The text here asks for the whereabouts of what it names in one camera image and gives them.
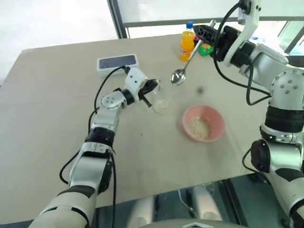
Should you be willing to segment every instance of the orange juice bottle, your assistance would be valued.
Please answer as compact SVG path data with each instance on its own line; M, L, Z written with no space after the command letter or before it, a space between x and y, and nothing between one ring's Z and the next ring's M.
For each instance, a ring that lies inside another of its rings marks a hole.
M180 59L188 61L194 49L194 32L192 31L193 22L186 24L186 31L182 33L182 41L180 43Z

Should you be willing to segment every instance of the blue bottle cap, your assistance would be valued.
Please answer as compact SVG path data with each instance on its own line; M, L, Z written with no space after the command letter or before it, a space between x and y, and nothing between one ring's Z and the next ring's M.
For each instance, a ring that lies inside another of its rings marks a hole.
M186 24L186 28L191 29L193 28L193 22L192 21L188 21Z

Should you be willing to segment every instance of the rice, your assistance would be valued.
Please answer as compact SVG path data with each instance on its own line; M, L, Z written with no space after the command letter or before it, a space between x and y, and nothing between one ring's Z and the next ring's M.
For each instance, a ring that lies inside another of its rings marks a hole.
M169 107L169 103L166 100L158 100L155 102L153 108L159 114L165 114Z
M209 124L199 118L194 118L190 121L188 131L198 140L205 140L211 133Z

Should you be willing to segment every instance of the black cable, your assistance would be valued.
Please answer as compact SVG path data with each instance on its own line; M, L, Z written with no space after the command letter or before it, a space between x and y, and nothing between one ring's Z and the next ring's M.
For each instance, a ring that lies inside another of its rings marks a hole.
M247 101L247 104L252 106L252 105L256 105L257 103L261 102L261 101L264 101L268 98L271 98L271 95L267 95L267 96L264 96L262 97L261 99L251 103L250 102L250 90L251 90L251 84L252 84L252 80L253 80L253 64L250 63L249 64L249 70L250 70L250 73L249 73L249 78L248 78L248 85L247 85L247 91L246 91L246 101Z
M114 156L111 154L111 160L113 162L113 177L114 177L114 184L113 184L113 205L112 205L112 222L111 228L115 226L115 212L116 212L116 166L114 161Z
M90 117L89 117L89 121L88 121L88 130L87 130L87 133L89 134L90 133L90 130L91 130L91 121L92 121L92 117L95 113L97 113L97 110L99 109L96 108L91 114L90 114Z
M99 89L98 89L98 91L97 91L97 94L96 94L96 96L95 96L95 99L94 99L94 110L96 110L96 108L97 108L97 99L98 99L99 93L100 93L101 89L103 88L105 82L108 80L108 78L109 78L114 72L116 72L117 70L126 69L126 68L127 68L126 66L120 66L120 67L118 67L118 68L112 70L112 71L105 77L104 81L103 81L102 84L100 85L100 87L99 87Z
M216 32L216 35L215 35L215 40L214 40L214 45L213 45L213 50L214 50L214 55L213 55L213 62L214 62L214 66L216 68L216 70L218 71L219 75L221 75L221 77L227 81L229 81L230 83L232 84L235 84L237 86L240 86L240 87L243 87L243 88L247 88L247 85L243 85L241 83L238 83L238 82L235 82L233 80L231 80L230 78L226 77L220 70L219 66L218 66L218 62L217 62L217 48L218 48L218 44L219 44L219 36L220 36L220 32L226 22L226 20L230 17L230 15L237 9L240 7L240 3L237 3L235 4L229 11L228 13L224 16L223 20L221 21L219 27L218 27L218 30ZM262 90L262 89L258 89L258 88L254 88L252 87L251 88L252 90L255 90L255 91L258 91L258 92L261 92L263 94L266 94L266 95L270 95L268 92Z
M73 155L73 157L70 158L70 160L67 161L67 163L65 163L64 166L62 166L60 172L59 172L59 178L61 179L62 182L64 182L65 184L68 184L67 180L63 178L62 173L65 170L66 166L69 165L69 163L71 163L71 161L79 154L79 151L77 151L76 154Z
M255 173L259 173L258 171L253 170L252 168L249 168L248 166L245 165L245 159L246 159L247 155L249 154L250 150L251 150L251 149L249 149L249 150L245 153L245 155L244 155L244 157L243 157L243 159L242 159L242 164L243 164L243 166L244 166L246 169L248 169L248 170L250 170L250 171L252 171L252 172L255 172Z

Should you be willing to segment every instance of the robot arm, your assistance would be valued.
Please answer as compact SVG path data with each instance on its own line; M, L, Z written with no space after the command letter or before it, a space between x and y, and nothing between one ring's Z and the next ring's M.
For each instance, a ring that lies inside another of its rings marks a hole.
M128 105L143 100L157 86L137 68L127 68L125 88L104 96L69 175L69 189L59 193L32 222L30 228L89 228L93 220L96 197L110 183L114 136L119 114Z
M229 26L219 36L218 61L233 64L240 74L249 78L253 65L253 81L271 94L266 120L260 127L262 139L251 146L251 162L272 184L285 213L294 227L304 227L304 69L288 64L285 56L249 42L256 28L260 1L240 1L239 18L246 22L243 32ZM194 28L197 36L208 44L215 42L216 30L208 26Z

